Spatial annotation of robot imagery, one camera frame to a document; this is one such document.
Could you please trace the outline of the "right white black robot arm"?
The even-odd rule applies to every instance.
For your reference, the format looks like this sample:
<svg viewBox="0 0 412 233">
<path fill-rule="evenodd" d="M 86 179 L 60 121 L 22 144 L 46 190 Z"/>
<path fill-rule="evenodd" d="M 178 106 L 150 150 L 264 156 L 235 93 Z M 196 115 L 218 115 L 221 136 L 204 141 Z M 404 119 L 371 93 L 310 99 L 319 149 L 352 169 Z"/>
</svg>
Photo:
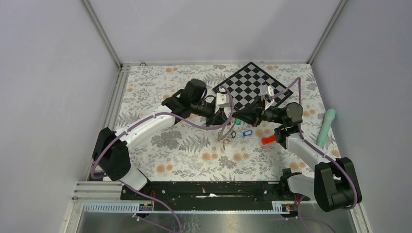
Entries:
<svg viewBox="0 0 412 233">
<path fill-rule="evenodd" d="M 322 149 L 304 138 L 301 123 L 303 107 L 292 102 L 283 108 L 268 107 L 256 102 L 233 116 L 252 126 L 261 122 L 278 123 L 274 129 L 274 139 L 284 149 L 300 157 L 314 172 L 307 177 L 298 172 L 284 175 L 285 181 L 279 186 L 279 195 L 291 200 L 297 194 L 315 199 L 325 212 L 336 209 L 352 209 L 362 201 L 362 193 L 353 162 L 347 158 L 328 155 Z"/>
</svg>

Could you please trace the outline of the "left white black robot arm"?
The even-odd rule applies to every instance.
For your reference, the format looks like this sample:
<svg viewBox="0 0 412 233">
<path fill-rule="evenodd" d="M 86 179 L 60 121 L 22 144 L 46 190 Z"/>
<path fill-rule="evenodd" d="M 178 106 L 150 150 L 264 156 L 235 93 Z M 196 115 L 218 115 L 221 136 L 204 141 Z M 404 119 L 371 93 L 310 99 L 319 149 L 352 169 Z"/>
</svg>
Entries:
<svg viewBox="0 0 412 233">
<path fill-rule="evenodd" d="M 151 187 L 148 178 L 131 165 L 130 152 L 150 139 L 159 131 L 179 122 L 185 122 L 199 129 L 188 120 L 191 114 L 212 119 L 223 109 L 230 106 L 234 112 L 233 97 L 227 87 L 221 86 L 222 93 L 217 93 L 213 102 L 206 102 L 206 84 L 199 79 L 191 79 L 183 89 L 162 101 L 161 105 L 150 114 L 118 130 L 106 127 L 99 132 L 92 159 L 94 161 L 90 175 L 96 179 L 96 167 L 100 167 L 105 176 L 112 181 L 120 181 L 132 189 L 140 200 L 149 197 Z"/>
</svg>

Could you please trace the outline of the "large grey metal keyring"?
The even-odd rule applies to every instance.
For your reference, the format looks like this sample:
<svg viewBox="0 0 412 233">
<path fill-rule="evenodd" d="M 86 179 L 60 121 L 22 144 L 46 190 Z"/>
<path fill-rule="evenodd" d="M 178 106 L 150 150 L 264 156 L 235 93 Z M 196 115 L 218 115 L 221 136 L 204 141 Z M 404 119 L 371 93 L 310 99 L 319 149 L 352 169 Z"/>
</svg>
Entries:
<svg viewBox="0 0 412 233">
<path fill-rule="evenodd" d="M 223 126 L 217 134 L 217 140 L 220 142 L 224 140 L 228 135 L 233 132 L 233 128 L 236 125 L 236 121 L 229 122 L 226 126 Z"/>
</svg>

